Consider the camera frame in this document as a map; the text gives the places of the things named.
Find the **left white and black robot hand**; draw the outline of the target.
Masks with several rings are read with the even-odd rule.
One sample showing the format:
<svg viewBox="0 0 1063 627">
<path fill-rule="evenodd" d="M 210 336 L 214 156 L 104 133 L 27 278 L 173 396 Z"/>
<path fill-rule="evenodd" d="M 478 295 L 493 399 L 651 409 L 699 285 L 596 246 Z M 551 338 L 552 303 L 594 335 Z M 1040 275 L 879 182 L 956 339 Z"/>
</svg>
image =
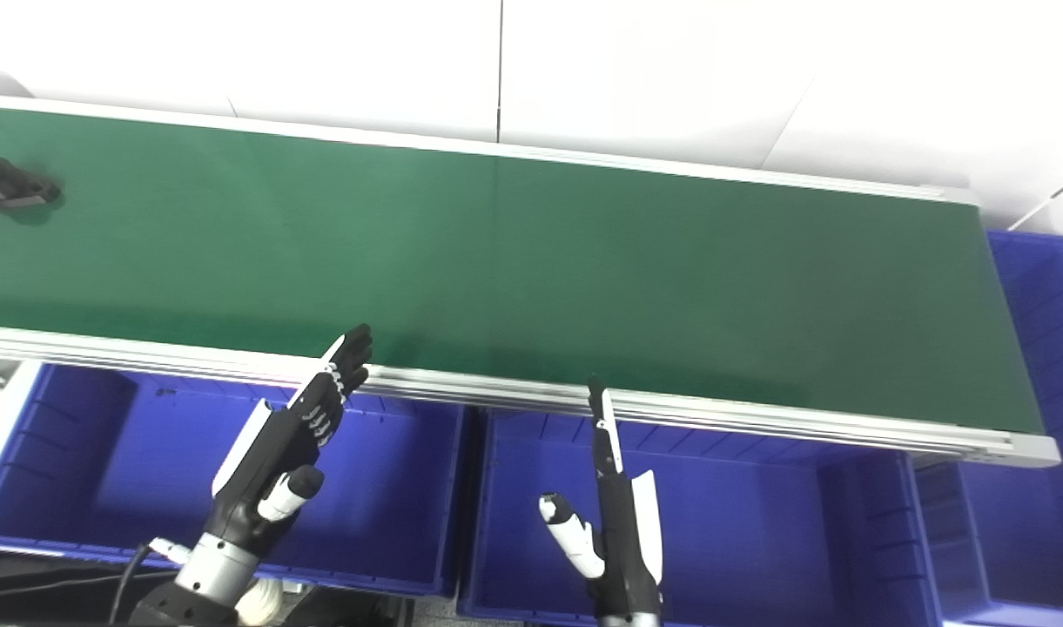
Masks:
<svg viewBox="0 0 1063 627">
<path fill-rule="evenodd" d="M 210 550 L 244 550 L 265 559 L 320 492 L 315 465 L 367 382 L 372 329 L 360 324 L 333 342 L 311 377 L 285 405 L 258 402 L 212 487 L 202 541 Z"/>
</svg>

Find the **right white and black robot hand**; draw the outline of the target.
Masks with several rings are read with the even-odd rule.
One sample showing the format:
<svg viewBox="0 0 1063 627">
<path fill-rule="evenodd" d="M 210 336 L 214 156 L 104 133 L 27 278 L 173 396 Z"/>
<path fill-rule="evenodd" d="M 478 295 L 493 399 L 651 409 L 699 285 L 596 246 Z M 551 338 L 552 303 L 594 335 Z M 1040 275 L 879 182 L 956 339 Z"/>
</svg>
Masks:
<svg viewBox="0 0 1063 627">
<path fill-rule="evenodd" d="M 587 586 L 598 626 L 662 626 L 663 529 L 653 471 L 627 476 L 614 405 L 594 374 L 587 382 L 600 523 L 558 492 L 538 509 L 555 543 Z"/>
</svg>

